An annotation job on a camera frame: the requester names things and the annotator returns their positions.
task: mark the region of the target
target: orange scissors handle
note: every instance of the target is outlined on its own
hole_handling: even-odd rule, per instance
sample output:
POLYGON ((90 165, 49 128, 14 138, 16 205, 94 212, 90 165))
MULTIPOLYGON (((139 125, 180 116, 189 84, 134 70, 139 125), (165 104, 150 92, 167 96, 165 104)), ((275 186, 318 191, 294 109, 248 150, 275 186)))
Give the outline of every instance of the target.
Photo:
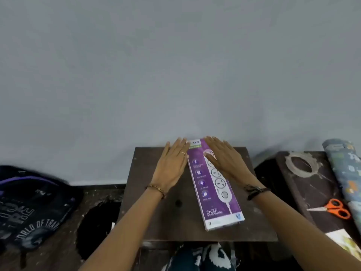
POLYGON ((343 208, 342 202, 338 199, 331 199, 325 205, 325 208, 327 208, 327 212, 332 213, 339 218, 347 220, 351 217, 350 212, 347 209, 343 208))

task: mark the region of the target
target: purple box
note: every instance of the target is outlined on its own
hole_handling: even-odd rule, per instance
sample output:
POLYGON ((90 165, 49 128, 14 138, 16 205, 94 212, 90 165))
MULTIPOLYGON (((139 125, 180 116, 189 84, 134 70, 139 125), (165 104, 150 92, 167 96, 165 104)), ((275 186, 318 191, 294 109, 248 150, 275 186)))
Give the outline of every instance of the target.
POLYGON ((188 165, 191 171, 194 189, 207 231, 238 223, 244 220, 232 188, 223 175, 203 155, 212 155, 203 139, 189 141, 188 165))

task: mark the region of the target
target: blue patterned roll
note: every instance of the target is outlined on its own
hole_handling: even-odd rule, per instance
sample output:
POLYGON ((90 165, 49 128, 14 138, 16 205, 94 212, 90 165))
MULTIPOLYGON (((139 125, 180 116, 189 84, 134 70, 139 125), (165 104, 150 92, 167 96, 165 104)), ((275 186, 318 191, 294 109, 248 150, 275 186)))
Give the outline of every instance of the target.
POLYGON ((330 139, 322 146, 361 234, 361 159, 349 141, 330 139))

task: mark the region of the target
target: hand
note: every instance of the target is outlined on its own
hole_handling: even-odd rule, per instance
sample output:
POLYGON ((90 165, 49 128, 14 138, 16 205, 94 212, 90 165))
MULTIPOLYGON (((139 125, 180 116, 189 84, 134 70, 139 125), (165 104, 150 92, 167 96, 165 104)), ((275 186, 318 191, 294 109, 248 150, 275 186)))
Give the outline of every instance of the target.
POLYGON ((246 185, 263 187, 250 172, 242 156, 227 141, 221 142, 218 138, 210 136, 205 137, 204 140, 214 152, 216 159, 211 154, 205 154, 205 157, 226 179, 236 180, 241 187, 246 185))
POLYGON ((189 145, 186 138, 183 140, 178 138, 169 149, 169 142, 167 142, 154 171, 151 184, 156 185, 165 193, 175 186, 187 165, 189 145))

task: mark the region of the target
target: gray wall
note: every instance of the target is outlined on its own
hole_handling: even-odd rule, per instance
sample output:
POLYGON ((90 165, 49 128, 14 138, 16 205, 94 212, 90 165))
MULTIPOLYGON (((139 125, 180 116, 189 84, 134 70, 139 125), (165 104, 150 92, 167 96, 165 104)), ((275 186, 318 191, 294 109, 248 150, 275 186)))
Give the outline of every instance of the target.
POLYGON ((361 0, 0 0, 0 162, 126 181, 135 146, 217 135, 361 153, 361 0))

